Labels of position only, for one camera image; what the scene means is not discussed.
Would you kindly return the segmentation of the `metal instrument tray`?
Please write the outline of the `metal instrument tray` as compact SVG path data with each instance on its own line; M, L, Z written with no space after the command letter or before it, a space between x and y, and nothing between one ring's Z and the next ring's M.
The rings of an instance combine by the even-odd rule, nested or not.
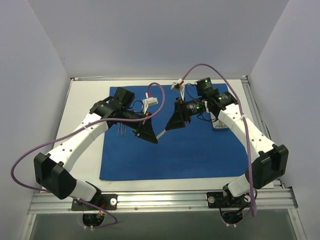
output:
M210 113L210 118L214 131L227 131L229 129L225 123L216 118L212 113Z

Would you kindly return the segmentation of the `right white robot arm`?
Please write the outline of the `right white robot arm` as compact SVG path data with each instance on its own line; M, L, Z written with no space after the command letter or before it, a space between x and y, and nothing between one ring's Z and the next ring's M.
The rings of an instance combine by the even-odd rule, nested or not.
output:
M289 150L266 137L243 113L240 102L228 91L220 93L210 78L194 83L198 98L186 101L183 81L171 86L180 92L174 102L174 112L165 130L181 129L191 122L191 117L210 113L224 123L245 148L248 168L244 174L223 187L222 200L234 206L246 193L258 190L283 176L286 172Z

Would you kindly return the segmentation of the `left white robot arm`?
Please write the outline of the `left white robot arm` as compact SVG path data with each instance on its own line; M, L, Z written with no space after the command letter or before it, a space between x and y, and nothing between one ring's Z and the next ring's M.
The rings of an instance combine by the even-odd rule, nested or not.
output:
M158 143L152 127L152 114L148 112L148 107L158 104L158 99L147 92L141 112L130 108L134 99L133 92L118 87L113 96L96 102L72 136L47 154L35 156L36 182L60 200L67 197L81 199L88 209L97 209L101 203L101 190L87 181L75 179L70 171L97 137L117 123L131 128L142 140Z

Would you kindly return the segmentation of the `surgical scissors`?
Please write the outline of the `surgical scissors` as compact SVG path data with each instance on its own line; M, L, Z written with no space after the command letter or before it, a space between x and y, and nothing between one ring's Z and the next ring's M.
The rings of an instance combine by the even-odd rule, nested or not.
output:
M216 122L213 124L213 127L215 130L225 130L228 129L228 126L224 124L223 122Z

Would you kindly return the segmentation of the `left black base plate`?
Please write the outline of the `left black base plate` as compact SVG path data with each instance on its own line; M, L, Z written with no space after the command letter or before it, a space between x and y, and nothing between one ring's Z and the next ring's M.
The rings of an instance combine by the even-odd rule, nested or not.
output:
M113 211L117 209L118 195L114 193L102 193L99 196L95 196L90 202L107 211ZM76 198L72 200L72 211L93 211L97 210L95 207L79 202Z

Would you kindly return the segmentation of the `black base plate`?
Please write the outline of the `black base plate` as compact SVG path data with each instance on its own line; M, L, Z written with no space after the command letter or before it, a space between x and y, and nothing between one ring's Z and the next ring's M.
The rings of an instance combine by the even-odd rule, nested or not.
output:
M233 197L224 191L211 191L206 193L206 200L210 209L246 208L251 206L251 198L248 194Z
M117 209L118 195L114 193L102 193L99 196L95 196L90 202L107 211L113 211ZM79 202L76 198L72 200L72 211L93 211L97 210L95 207Z

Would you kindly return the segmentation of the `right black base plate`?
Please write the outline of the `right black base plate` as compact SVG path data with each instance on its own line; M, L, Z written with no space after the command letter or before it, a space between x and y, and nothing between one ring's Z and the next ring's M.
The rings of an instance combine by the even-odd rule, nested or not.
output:
M233 197L224 191L211 191L206 193L206 200L210 209L246 208L251 206L251 198L248 194Z

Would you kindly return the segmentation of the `front aluminium rail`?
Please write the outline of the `front aluminium rail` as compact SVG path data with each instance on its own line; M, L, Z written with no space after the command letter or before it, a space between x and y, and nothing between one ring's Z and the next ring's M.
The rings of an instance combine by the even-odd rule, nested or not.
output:
M208 207L207 190L117 192L115 210L110 213L203 212L218 211ZM51 193L35 193L28 214L96 214L97 210L72 210L74 200L60 200ZM290 188L267 188L258 191L258 210L296 209L298 203Z

